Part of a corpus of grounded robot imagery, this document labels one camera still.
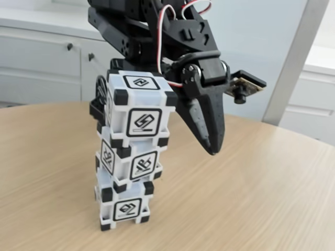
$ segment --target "white cabinet door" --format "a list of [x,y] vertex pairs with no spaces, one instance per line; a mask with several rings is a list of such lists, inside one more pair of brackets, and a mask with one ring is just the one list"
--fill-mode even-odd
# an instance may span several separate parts
[[302,72],[280,127],[335,145],[335,76]]
[[1,27],[0,44],[0,101],[81,99],[78,39]]
[[95,81],[98,75],[106,77],[110,60],[123,58],[111,45],[104,41],[82,39],[82,100],[95,98]]

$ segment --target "drawer handle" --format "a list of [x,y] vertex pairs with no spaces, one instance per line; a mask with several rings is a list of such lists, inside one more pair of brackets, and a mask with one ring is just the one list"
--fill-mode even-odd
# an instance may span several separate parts
[[88,60],[91,61],[93,58],[95,58],[95,55],[93,53],[90,53],[88,55]]
[[71,51],[71,49],[73,48],[73,44],[72,43],[68,43],[67,48],[68,48],[68,51]]

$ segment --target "cabinet drawer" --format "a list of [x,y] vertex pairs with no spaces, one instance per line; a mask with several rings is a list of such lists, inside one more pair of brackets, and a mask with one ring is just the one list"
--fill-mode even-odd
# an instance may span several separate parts
[[335,145],[335,116],[314,116],[286,111],[280,127]]
[[80,84],[59,79],[0,75],[0,100],[19,104],[80,101]]
[[335,77],[302,73],[289,101],[290,105],[335,110]]
[[42,32],[0,30],[0,68],[80,77],[80,48],[71,39]]

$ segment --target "white countertop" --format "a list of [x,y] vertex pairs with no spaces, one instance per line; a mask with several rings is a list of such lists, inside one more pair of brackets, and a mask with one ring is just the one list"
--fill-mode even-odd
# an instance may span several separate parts
[[87,7],[48,4],[38,10],[0,8],[0,26],[103,40],[87,21]]
[[312,46],[307,57],[305,71],[335,75],[335,49]]

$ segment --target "stacked cubes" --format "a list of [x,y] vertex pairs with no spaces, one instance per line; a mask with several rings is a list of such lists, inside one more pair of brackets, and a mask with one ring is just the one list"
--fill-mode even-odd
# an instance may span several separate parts
[[161,152],[169,141],[168,120],[177,96],[167,81],[152,73],[110,74],[106,90],[105,125],[96,153],[95,187],[103,231],[119,221],[149,220],[153,180],[161,176]]

